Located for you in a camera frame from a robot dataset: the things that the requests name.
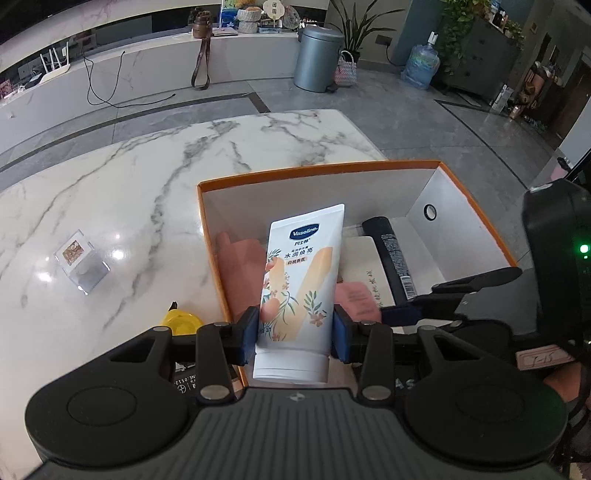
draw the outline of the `green leaves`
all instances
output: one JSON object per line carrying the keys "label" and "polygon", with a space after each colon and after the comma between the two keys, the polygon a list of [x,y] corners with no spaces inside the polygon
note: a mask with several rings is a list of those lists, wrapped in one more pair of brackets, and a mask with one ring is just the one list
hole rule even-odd
{"label": "green leaves", "polygon": [[448,58],[462,59],[462,41],[470,33],[477,15],[484,15],[491,8],[490,0],[444,0],[443,46],[438,48]]}
{"label": "green leaves", "polygon": [[343,3],[343,0],[330,0],[331,5],[335,8],[335,10],[339,13],[341,22],[342,22],[342,30],[341,32],[345,36],[345,47],[353,52],[358,52],[361,48],[361,44],[365,40],[365,38],[374,32],[384,32],[384,31],[396,31],[395,28],[388,28],[388,27],[379,27],[379,28],[371,28],[372,24],[380,17],[384,15],[391,15],[398,12],[403,12],[403,8],[397,8],[395,10],[389,10],[387,12],[382,12],[380,14],[369,16],[370,10],[379,2],[379,0],[372,0],[369,4],[361,21],[358,20],[357,16],[357,3],[353,3],[353,9],[351,16],[349,16],[349,12]]}

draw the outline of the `brown bag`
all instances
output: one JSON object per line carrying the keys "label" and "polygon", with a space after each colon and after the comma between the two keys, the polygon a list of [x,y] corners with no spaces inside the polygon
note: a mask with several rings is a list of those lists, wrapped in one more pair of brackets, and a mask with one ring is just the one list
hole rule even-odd
{"label": "brown bag", "polygon": [[199,90],[207,90],[209,88],[209,56],[212,46],[212,16],[211,13],[208,11],[199,12],[195,18],[195,23],[193,24],[193,38],[201,38],[201,48],[199,49],[199,55],[197,55],[197,64],[195,65],[195,70],[193,71],[193,76],[191,77],[191,85],[195,87],[195,80],[197,79],[197,75],[199,74],[199,67],[201,66],[201,60],[203,60],[203,56],[205,55],[205,68],[207,71],[207,80],[206,82],[195,88]]}

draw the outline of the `cream-colored card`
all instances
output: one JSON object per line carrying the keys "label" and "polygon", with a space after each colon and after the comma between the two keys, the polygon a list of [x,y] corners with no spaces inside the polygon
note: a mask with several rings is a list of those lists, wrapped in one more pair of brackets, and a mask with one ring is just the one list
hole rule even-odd
{"label": "cream-colored card", "polygon": [[394,305],[382,261],[370,236],[343,238],[339,268],[343,281],[358,281],[366,285],[378,307]]}

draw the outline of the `white counter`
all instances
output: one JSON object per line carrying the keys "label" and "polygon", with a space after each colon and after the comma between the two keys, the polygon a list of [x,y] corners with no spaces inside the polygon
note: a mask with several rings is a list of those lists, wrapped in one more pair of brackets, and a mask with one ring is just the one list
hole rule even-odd
{"label": "white counter", "polygon": [[[0,478],[40,463],[24,426],[44,384],[161,322],[222,319],[196,185],[250,171],[383,160],[336,110],[179,127],[72,158],[0,194]],[[54,263],[76,230],[111,272],[85,296]]]}
{"label": "white counter", "polygon": [[[93,88],[101,98],[110,97],[123,51],[119,85],[111,103],[189,87],[200,45],[201,40],[186,33],[98,53],[90,57],[95,62]],[[213,38],[210,77],[212,83],[290,78],[293,77],[298,53],[299,43],[295,33]],[[197,85],[205,81],[204,65],[203,61]],[[67,73],[0,104],[0,153],[80,115],[112,108],[90,105],[86,100],[88,88],[85,64],[78,61]],[[92,93],[90,101],[99,103]]]}
{"label": "white counter", "polygon": [[[0,72],[49,45],[100,25],[172,8],[219,3],[215,0],[90,0],[52,15],[1,44]],[[293,0],[290,5],[326,10],[329,0]]]}

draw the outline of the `vaseline logo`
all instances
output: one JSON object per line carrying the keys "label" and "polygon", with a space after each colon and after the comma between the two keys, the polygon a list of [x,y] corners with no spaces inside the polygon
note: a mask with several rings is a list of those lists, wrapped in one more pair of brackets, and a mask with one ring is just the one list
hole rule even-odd
{"label": "vaseline logo", "polygon": [[291,231],[290,238],[292,240],[303,240],[304,238],[308,238],[318,231],[319,226],[319,223],[312,223],[311,225],[296,228],[295,230]]}

